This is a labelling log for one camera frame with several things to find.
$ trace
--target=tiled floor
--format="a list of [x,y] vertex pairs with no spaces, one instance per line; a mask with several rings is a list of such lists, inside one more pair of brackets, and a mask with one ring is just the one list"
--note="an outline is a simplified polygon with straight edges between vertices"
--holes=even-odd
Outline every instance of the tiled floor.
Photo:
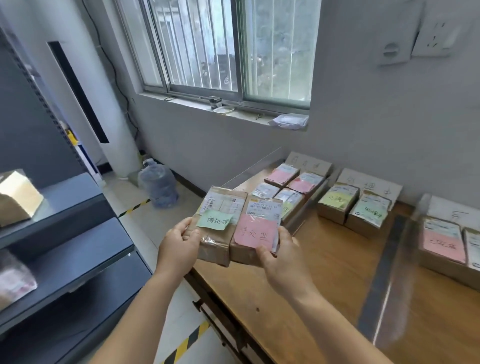
[[[105,175],[104,179],[106,181],[104,194],[117,215],[148,198],[143,190],[128,181],[116,179],[113,173]],[[155,209],[151,203],[148,203],[120,218],[120,222],[152,270],[155,269],[158,246],[165,233],[183,218],[192,216],[202,201],[183,185],[178,184],[177,189],[180,197],[173,208]],[[199,313],[192,304],[192,301],[197,299],[189,284],[183,281],[168,307],[155,364],[162,363],[205,321],[203,314]],[[237,361],[222,346],[213,329],[209,328],[177,363],[235,364]]]

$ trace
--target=person's left hand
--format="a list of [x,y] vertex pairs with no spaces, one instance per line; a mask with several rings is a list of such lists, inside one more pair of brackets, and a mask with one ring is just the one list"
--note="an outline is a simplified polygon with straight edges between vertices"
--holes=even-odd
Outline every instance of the person's left hand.
[[158,248],[158,259],[155,274],[167,273],[181,281],[195,264],[200,246],[200,231],[194,230],[188,240],[182,235],[192,218],[185,218],[170,229]]

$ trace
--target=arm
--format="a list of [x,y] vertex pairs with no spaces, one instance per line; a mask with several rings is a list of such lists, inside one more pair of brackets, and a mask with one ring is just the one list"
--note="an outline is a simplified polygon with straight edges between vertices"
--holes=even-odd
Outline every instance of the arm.
[[391,364],[315,287],[297,239],[278,228],[280,249],[274,258],[264,247],[257,254],[272,288],[299,315],[329,363]]
[[191,220],[186,218],[167,232],[158,249],[155,273],[90,364],[153,363],[173,292],[197,258],[199,231],[193,231],[187,241],[181,236]]

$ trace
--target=shelf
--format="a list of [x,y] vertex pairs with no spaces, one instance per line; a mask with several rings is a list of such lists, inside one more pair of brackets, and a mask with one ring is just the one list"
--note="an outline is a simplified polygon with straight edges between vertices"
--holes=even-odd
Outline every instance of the shelf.
[[9,331],[1,362],[77,362],[109,334],[150,276],[136,252],[125,256]]
[[88,173],[41,189],[40,193],[45,199],[31,219],[0,229],[0,249],[105,200],[102,191]]
[[116,218],[59,245],[27,264],[38,288],[0,311],[0,334],[134,251]]

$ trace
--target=pink sticky note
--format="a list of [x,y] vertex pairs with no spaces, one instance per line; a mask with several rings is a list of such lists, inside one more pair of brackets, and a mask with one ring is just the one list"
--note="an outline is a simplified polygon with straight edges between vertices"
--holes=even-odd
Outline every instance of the pink sticky note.
[[423,248],[460,263],[466,261],[465,248],[461,240],[431,230],[423,230]]
[[267,177],[268,180],[277,182],[279,184],[284,184],[292,177],[291,173],[285,172],[284,170],[275,170],[271,175]]
[[315,185],[313,183],[303,181],[300,179],[300,177],[297,177],[294,179],[290,184],[288,185],[292,190],[301,192],[303,194],[306,194],[307,192],[310,192]]
[[263,245],[268,250],[272,250],[276,231],[277,224],[275,221],[242,214],[233,237],[239,245],[251,248]]

